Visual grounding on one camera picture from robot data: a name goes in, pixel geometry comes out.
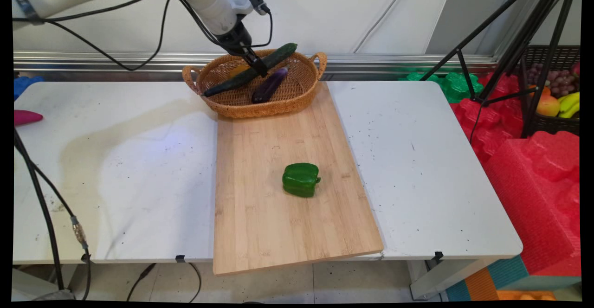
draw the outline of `cucumber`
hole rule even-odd
[[[262,58],[262,62],[266,65],[268,69],[272,69],[272,67],[276,66],[277,64],[284,61],[284,59],[291,56],[297,50],[297,44],[288,43],[280,46],[277,50],[272,52],[267,57]],[[210,88],[204,92],[204,96],[210,97],[216,94],[220,94],[221,92],[238,89],[242,86],[246,85],[248,82],[253,80],[254,78],[258,77],[258,72],[253,69],[249,68],[246,71],[240,73],[239,75],[230,78],[221,84],[215,86],[214,88]]]

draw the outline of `cable connector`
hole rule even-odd
[[[82,245],[83,249],[88,249],[89,245],[87,244],[87,237],[84,234],[83,225],[79,223],[76,217],[70,217],[70,221],[72,222],[72,230],[74,230],[74,236],[76,236],[77,241]]]
[[[250,3],[254,7],[254,10],[258,12],[261,16],[270,13],[270,9],[266,6],[266,2],[264,0],[250,0]]]

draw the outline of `orange object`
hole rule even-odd
[[[229,72],[229,78],[233,78],[239,75],[240,73],[243,73],[247,69],[250,69],[250,67],[246,64],[238,65],[237,67],[231,69],[231,71]]]
[[[530,88],[530,89],[536,88],[536,84],[532,84],[528,88]],[[547,95],[547,96],[551,95],[551,90],[547,86],[545,86],[545,88],[542,90],[542,96],[544,96],[544,95]],[[530,93],[530,97],[534,97],[534,92]]]
[[[466,278],[466,287],[472,301],[499,300],[497,289],[488,268],[483,268]]]
[[[559,101],[553,96],[541,96],[541,100],[538,101],[536,112],[543,116],[556,116],[559,113]]]
[[[499,300],[548,300],[556,301],[549,291],[497,291]]]

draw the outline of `yellow fruit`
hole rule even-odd
[[[571,118],[576,112],[580,111],[580,102],[573,104],[567,111],[559,113],[560,118]]]
[[[237,67],[231,69],[231,71],[229,72],[229,78],[234,78],[235,76],[239,75],[240,73],[243,73],[249,68],[250,67],[246,64],[238,65]]]
[[[580,101],[580,93],[579,92],[574,92],[573,94],[567,95],[563,99],[563,101],[560,102],[559,111],[566,112],[569,109],[571,109],[571,107],[573,107],[573,105],[575,105],[575,103],[579,103],[579,101]]]

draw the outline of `black cable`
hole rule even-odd
[[[130,289],[130,293],[128,293],[128,298],[126,299],[126,302],[130,301],[130,297],[132,296],[132,292],[134,292],[134,290],[136,289],[136,285],[138,285],[138,283],[142,279],[144,279],[146,276],[148,276],[150,274],[150,272],[153,270],[155,265],[156,265],[156,263],[152,263],[151,265],[147,266],[147,268],[145,268],[143,270],[143,272],[140,274],[140,276],[138,277],[138,279],[136,280],[134,285],[132,285],[132,288]],[[192,303],[196,299],[196,297],[198,296],[198,293],[200,293],[200,289],[202,288],[202,277],[200,276],[200,272],[198,271],[198,268],[196,268],[196,266],[194,264],[189,263],[189,265],[196,271],[196,275],[198,276],[198,280],[200,281],[200,283],[198,284],[198,291],[196,292],[194,297],[191,300],[189,300],[189,303]]]
[[[95,11],[89,11],[89,12],[83,12],[83,13],[79,13],[79,14],[73,14],[71,16],[64,16],[64,17],[58,17],[58,18],[46,18],[46,19],[41,19],[41,21],[43,22],[47,22],[47,21],[64,21],[64,20],[71,20],[71,19],[76,19],[76,18],[81,18],[81,17],[86,17],[86,16],[92,16],[94,14],[100,14],[100,13],[104,13],[104,12],[110,12],[113,10],[117,10],[119,8],[123,8],[125,6],[130,6],[134,3],[140,2],[142,0],[131,0],[122,4],[118,4],[117,6],[110,6],[108,8],[103,8],[103,9],[99,9],[99,10],[95,10]],[[13,18],[13,21],[29,21],[27,18]]]
[[[78,39],[82,40],[85,44],[88,44],[94,50],[96,50],[97,52],[99,52],[100,54],[102,54],[103,56],[105,56],[106,58],[110,59],[113,63],[117,64],[118,66],[122,67],[123,69],[126,69],[127,71],[136,71],[137,69],[140,69],[140,68],[144,67],[153,58],[155,58],[155,56],[157,56],[157,54],[159,54],[159,51],[161,50],[161,44],[163,43],[163,32],[164,32],[164,29],[165,29],[165,18],[166,18],[167,9],[168,9],[170,0],[167,0],[167,2],[165,4],[165,10],[163,11],[163,19],[161,21],[161,33],[159,35],[159,44],[157,46],[157,49],[155,50],[155,52],[153,53],[153,55],[150,58],[148,58],[146,61],[144,61],[144,63],[142,63],[141,65],[139,65],[139,66],[137,66],[135,68],[129,68],[129,67],[123,65],[122,63],[120,63],[119,61],[117,61],[116,59],[114,59],[112,56],[110,56],[110,54],[107,54],[106,52],[104,52],[103,50],[101,50],[100,48],[98,48],[97,46],[95,46],[94,44],[92,44],[90,41],[88,41],[87,39],[83,38],[78,33],[72,31],[71,29],[67,28],[64,25],[61,25],[61,24],[57,23],[57,21],[77,19],[77,18],[82,18],[82,17],[86,17],[86,16],[91,16],[91,15],[94,15],[94,14],[100,14],[100,13],[104,13],[104,12],[109,12],[109,11],[117,10],[119,8],[123,8],[124,6],[129,6],[131,4],[134,4],[134,3],[140,2],[140,1],[142,1],[142,0],[132,0],[132,1],[128,1],[128,2],[122,3],[122,4],[118,4],[117,6],[110,6],[109,8],[103,8],[103,9],[95,10],[95,11],[91,11],[91,12],[84,12],[84,13],[74,14],[74,15],[71,15],[71,16],[65,16],[65,17],[59,17],[59,18],[46,18],[46,19],[40,19],[40,20],[43,21],[43,22],[45,22],[45,23],[49,23],[49,24],[52,24],[54,26],[60,27],[64,31],[67,31],[68,33],[74,35]],[[198,17],[198,15],[195,13],[194,9],[189,5],[189,3],[187,2],[187,0],[180,0],[180,2],[187,9],[187,11],[192,16],[192,18],[195,20],[195,23],[197,23],[197,25],[199,26],[200,30],[204,34],[204,36],[210,42],[212,42],[213,44],[215,44],[217,46],[220,46],[222,48],[229,48],[229,49],[233,49],[233,48],[254,48],[254,47],[267,46],[272,41],[273,20],[272,20],[272,12],[270,12],[270,10],[268,8],[266,10],[267,14],[270,17],[270,35],[269,35],[268,42],[266,44],[260,44],[260,45],[234,46],[234,45],[227,45],[227,44],[223,44],[223,43],[219,42],[216,39],[216,37],[214,37],[214,35],[212,33],[210,33],[210,31],[206,28],[206,26],[204,25],[204,23],[202,23],[202,21],[200,20],[200,18]],[[27,18],[13,18],[13,21],[29,21],[29,20]],[[243,57],[243,56],[247,56],[247,55],[248,55],[248,53],[246,52],[244,54],[240,54],[239,56]]]
[[[17,151],[19,151],[19,153],[21,153],[21,155],[24,158],[25,157],[25,155],[24,155],[25,147],[22,142],[17,141],[17,137],[16,137],[17,135],[18,134],[16,134],[16,128],[15,128],[15,147],[17,148]],[[47,183],[47,185],[49,185],[52,188],[53,192],[56,194],[56,196],[58,197],[58,199],[60,200],[62,205],[64,205],[64,208],[66,209],[66,211],[68,212],[70,217],[71,218],[74,217],[74,213],[72,213],[72,210],[70,210],[70,207],[66,203],[66,200],[64,200],[64,198],[62,197],[62,195],[60,194],[60,192],[58,191],[56,186],[45,175],[45,173],[43,173],[43,171],[41,171],[41,169],[35,163],[33,163],[30,158],[28,161],[25,160],[25,162],[29,162],[32,165],[33,169],[43,178],[43,180]],[[85,289],[85,292],[84,292],[83,301],[87,299],[87,295],[89,295],[89,289],[91,288],[91,263],[90,263],[89,249],[85,248],[84,252],[87,255],[87,288]]]
[[[17,151],[19,151],[19,153],[21,153],[21,155],[23,154],[23,152],[21,151],[20,148],[17,148]],[[35,169],[35,171],[37,171],[37,173],[43,178],[43,180],[47,183],[47,185],[49,185],[49,187],[52,188],[54,194],[56,194],[56,196],[58,197],[58,199],[60,200],[62,205],[64,205],[64,208],[66,209],[66,211],[68,212],[70,217],[73,217],[74,214],[72,213],[72,210],[70,210],[70,207],[68,206],[68,204],[66,203],[64,198],[62,198],[62,195],[60,194],[60,192],[58,192],[58,189],[56,188],[56,186],[52,183],[52,181],[49,180],[49,178],[45,175],[45,173],[43,173],[41,171],[41,169],[38,168],[38,166],[35,163],[32,163],[32,165],[33,165],[33,168]]]
[[[153,270],[153,268],[155,267],[156,264],[157,263],[152,263],[151,265],[147,266],[147,268],[145,268],[144,271],[140,274],[140,276],[138,277],[138,280],[136,280],[134,285],[132,285],[132,289],[130,289],[130,293],[128,293],[128,298],[126,299],[126,302],[130,301],[130,297],[132,296],[132,292],[134,292],[136,285],[138,285],[138,283],[142,279],[144,279],[145,276],[148,276],[148,274],[151,272],[151,270]]]
[[[475,134],[475,128],[477,128],[477,124],[479,123],[479,117],[481,116],[481,110],[483,108],[483,103],[481,103],[481,106],[479,107],[479,113],[477,114],[477,120],[475,121],[475,126],[472,128],[471,138],[469,139],[469,143],[471,144],[471,146],[472,146],[472,136]]]
[[[212,33],[210,33],[210,31],[208,30],[208,28],[206,27],[206,25],[204,25],[204,23],[202,23],[202,20],[196,14],[196,12],[194,11],[194,9],[189,5],[189,3],[187,2],[187,0],[180,0],[180,2],[186,8],[187,12],[189,12],[190,16],[192,16],[192,18],[194,19],[194,21],[198,25],[198,27],[202,30],[202,33],[204,34],[204,36],[210,42],[212,42],[213,44],[215,44],[217,46],[221,46],[223,48],[225,48],[225,47],[226,48],[255,48],[255,47],[267,46],[272,41],[272,32],[273,32],[272,12],[270,12],[270,10],[268,8],[266,10],[266,13],[269,15],[269,18],[270,18],[270,34],[269,34],[269,38],[268,38],[268,42],[267,43],[265,43],[265,44],[259,44],[259,45],[248,45],[248,46],[243,46],[243,45],[227,45],[227,44],[223,44],[223,43],[219,42],[217,40],[217,38]]]
[[[41,186],[39,185],[39,181],[37,175],[35,173],[35,169],[32,166],[32,160],[29,158],[29,154],[27,153],[27,149],[25,149],[23,145],[23,141],[17,133],[17,128],[14,128],[14,145],[17,147],[17,150],[23,155],[25,160],[25,164],[27,165],[27,169],[29,174],[31,175],[31,180],[33,181],[33,187],[35,188],[35,192],[37,194],[39,205],[41,206],[43,217],[45,218],[45,224],[47,225],[47,232],[49,233],[49,242],[52,247],[52,255],[53,255],[53,266],[56,271],[56,280],[58,283],[58,289],[64,289],[64,281],[62,279],[62,269],[60,267],[60,256],[58,254],[58,243],[56,241],[56,234],[53,231],[53,223],[52,218],[49,215],[49,210],[47,209],[47,204],[45,199],[43,198],[43,192],[41,190]]]
[[[71,29],[67,28],[66,26],[64,26],[64,25],[62,25],[60,23],[57,23],[55,21],[47,21],[47,23],[49,23],[51,25],[55,25],[57,27],[60,27],[64,31],[67,31],[68,33],[74,35],[78,39],[82,40],[85,44],[88,44],[89,46],[93,47],[97,52],[101,53],[103,56],[105,56],[106,58],[108,58],[111,61],[113,61],[113,63],[119,65],[120,67],[126,69],[127,71],[136,71],[137,69],[140,69],[140,68],[144,67],[153,58],[155,58],[155,56],[157,56],[157,54],[159,54],[159,51],[161,50],[161,44],[163,43],[163,31],[165,30],[165,18],[167,16],[167,9],[168,9],[169,2],[170,1],[171,0],[167,0],[167,2],[165,3],[165,10],[163,10],[163,19],[161,20],[161,34],[159,35],[159,44],[157,45],[157,50],[155,50],[155,52],[153,53],[153,55],[150,58],[148,58],[146,61],[144,61],[142,64],[140,64],[139,66],[137,66],[135,68],[129,68],[129,67],[123,65],[122,63],[120,63],[119,61],[117,61],[116,59],[114,59],[113,57],[111,57],[110,54],[107,54],[106,52],[104,52],[103,50],[101,50],[100,48],[98,48],[97,46],[95,46],[94,44],[92,44],[90,41],[88,41],[87,39],[81,37],[78,33],[72,31]]]
[[[194,264],[190,263],[189,265],[196,271],[196,275],[198,276],[198,280],[200,281],[200,283],[198,284],[198,291],[196,292],[194,297],[191,300],[189,300],[189,303],[192,303],[192,301],[194,301],[194,299],[196,299],[196,297],[198,296],[198,293],[200,293],[200,288],[202,288],[202,277],[200,276],[198,268]]]
[[[87,288],[84,290],[83,301],[87,300],[91,289],[91,255],[89,255],[89,249],[85,249],[84,253],[87,255]]]

